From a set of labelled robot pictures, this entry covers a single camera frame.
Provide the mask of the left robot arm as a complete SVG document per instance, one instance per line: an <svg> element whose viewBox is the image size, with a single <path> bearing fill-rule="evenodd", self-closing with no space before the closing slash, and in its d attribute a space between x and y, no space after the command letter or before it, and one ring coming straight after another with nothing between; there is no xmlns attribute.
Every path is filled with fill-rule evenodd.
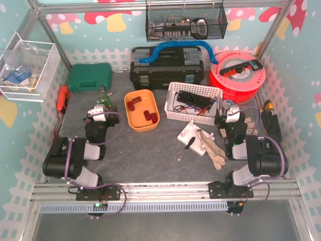
<svg viewBox="0 0 321 241"><path fill-rule="evenodd" d="M77 201L97 201L107 206L108 201L119 200L121 189L117 185L104 185L101 175L87 169L89 161L101 161L106 153L106 134L109 127L120 122L117 106L98 104L84 119L84 138L57 137L43 162L47 177L70 182L68 193Z"/></svg>

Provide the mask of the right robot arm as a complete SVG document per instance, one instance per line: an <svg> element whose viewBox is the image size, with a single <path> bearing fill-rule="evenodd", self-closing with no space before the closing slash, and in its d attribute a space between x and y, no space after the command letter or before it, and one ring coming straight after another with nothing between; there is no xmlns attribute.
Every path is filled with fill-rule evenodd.
<svg viewBox="0 0 321 241"><path fill-rule="evenodd" d="M263 112L261 121L266 134L257 136L251 120L220 124L225 131L225 156L233 161L246 161L246 165L231 171L224 182L209 183L211 199L244 199L254 196L252 188L263 180L279 179L288 171L288 160L280 146L281 133L278 117Z"/></svg>

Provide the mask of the beige work glove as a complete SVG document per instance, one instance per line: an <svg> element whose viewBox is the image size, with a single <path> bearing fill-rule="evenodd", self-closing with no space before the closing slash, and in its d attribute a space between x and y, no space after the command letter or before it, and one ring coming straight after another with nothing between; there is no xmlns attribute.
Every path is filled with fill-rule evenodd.
<svg viewBox="0 0 321 241"><path fill-rule="evenodd" d="M217 170L221 170L225 165L225 151L219 148L213 141L213 138L211 136L207 137L201 129L197 130L197 135L201 144L205 146L205 150L211 158L214 167Z"/></svg>

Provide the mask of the black handle screwdriver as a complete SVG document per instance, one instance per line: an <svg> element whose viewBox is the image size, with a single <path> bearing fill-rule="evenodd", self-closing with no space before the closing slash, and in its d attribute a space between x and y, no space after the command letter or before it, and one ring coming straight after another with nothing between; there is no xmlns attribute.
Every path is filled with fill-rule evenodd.
<svg viewBox="0 0 321 241"><path fill-rule="evenodd" d="M178 161L181 160L181 158L183 157L184 153L185 153L185 152L190 148L190 146L194 143L195 139L196 139L195 137L192 137L192 138L189 140L188 144L185 146L183 152L181 153L180 157L178 158Z"/></svg>

